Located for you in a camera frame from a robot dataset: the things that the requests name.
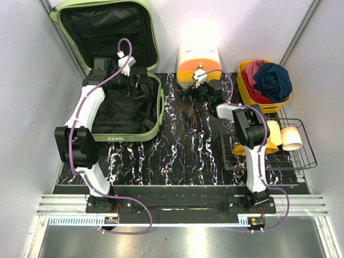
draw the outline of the folded towel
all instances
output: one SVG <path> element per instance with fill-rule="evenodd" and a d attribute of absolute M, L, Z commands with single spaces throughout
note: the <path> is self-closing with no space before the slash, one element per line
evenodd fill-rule
<path fill-rule="evenodd" d="M 253 76 L 259 71 L 261 66 L 265 63 L 266 63 L 265 60 L 255 60 L 255 61 L 250 62 L 247 65 L 245 72 L 247 74 L 248 82 L 252 87 L 253 87 L 253 85 L 256 84 L 256 80 L 254 79 Z"/>
<path fill-rule="evenodd" d="M 254 88 L 268 97 L 272 103 L 285 101 L 292 92 L 288 71 L 275 63 L 265 63 L 254 75 Z"/>
<path fill-rule="evenodd" d="M 253 89 L 253 87 L 249 84 L 247 74 L 245 73 L 245 71 L 241 72 L 241 77 L 246 86 L 249 96 L 254 102 L 258 104 L 271 104 L 271 101 L 266 96 L 263 96 L 262 94 L 257 93 Z"/>

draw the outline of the yellow laundry basket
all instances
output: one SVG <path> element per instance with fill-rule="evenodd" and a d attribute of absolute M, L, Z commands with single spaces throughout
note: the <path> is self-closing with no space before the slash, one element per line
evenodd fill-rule
<path fill-rule="evenodd" d="M 242 63 L 239 64 L 239 72 L 238 72 L 238 78 L 236 79 L 237 83 L 238 83 L 238 88 L 240 91 L 240 95 L 242 98 L 242 101 L 245 105 L 253 105 L 253 104 L 258 104 L 260 106 L 260 108 L 262 109 L 264 114 L 269 114 L 269 113 L 275 113 L 278 110 L 281 109 L 281 107 L 283 107 L 283 105 L 290 99 L 290 95 L 285 98 L 284 102 L 280 102 L 280 103 L 273 103 L 273 104 L 259 104 L 257 102 L 254 102 L 251 99 L 251 96 L 249 95 L 245 83 L 243 82 L 242 76 L 241 76 L 241 72 L 244 71 L 247 67 L 247 65 L 249 63 L 251 63 L 254 60 L 249 60 L 249 61 L 244 61 Z"/>

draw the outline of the white vent strip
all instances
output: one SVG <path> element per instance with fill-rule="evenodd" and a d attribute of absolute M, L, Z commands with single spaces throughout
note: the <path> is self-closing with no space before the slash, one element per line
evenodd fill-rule
<path fill-rule="evenodd" d="M 238 216 L 238 223 L 188 223 L 153 224 L 153 227 L 248 227 L 246 216 Z M 54 226 L 122 226 L 146 227 L 149 224 L 106 224 L 105 216 L 50 216 L 49 224 Z"/>

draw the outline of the green suitcase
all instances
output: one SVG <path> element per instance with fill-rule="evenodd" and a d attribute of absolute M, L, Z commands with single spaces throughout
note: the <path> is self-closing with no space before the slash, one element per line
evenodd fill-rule
<path fill-rule="evenodd" d="M 140 103 L 115 90 L 105 92 L 92 126 L 96 141 L 148 141 L 162 124 L 164 95 L 158 76 L 150 73 L 159 64 L 159 53 L 148 0 L 66 0 L 50 12 L 78 57 L 81 66 L 90 71 L 94 58 L 117 57 L 117 43 L 128 38 L 133 45 L 134 67 L 142 70 L 152 101 Z M 128 54 L 124 42 L 121 50 Z M 145 115 L 135 110 L 145 108 Z"/>

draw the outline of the wall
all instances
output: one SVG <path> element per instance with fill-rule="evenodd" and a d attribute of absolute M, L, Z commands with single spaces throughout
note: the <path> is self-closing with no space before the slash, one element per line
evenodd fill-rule
<path fill-rule="evenodd" d="M 57 6 L 63 0 L 49 0 Z M 214 39 L 221 63 L 237 71 L 249 59 L 281 60 L 311 0 L 149 0 L 160 53 L 157 72 L 176 71 L 182 40 Z"/>
<path fill-rule="evenodd" d="M 293 93 L 289 116 L 305 123 L 318 166 L 309 172 L 315 193 L 322 194 L 337 240 L 344 250 L 344 2 L 323 1 L 286 64 Z"/>
<path fill-rule="evenodd" d="M 17 258 L 52 188 L 53 132 L 71 115 L 81 76 L 38 1 L 0 1 L 0 18 L 0 256 Z"/>

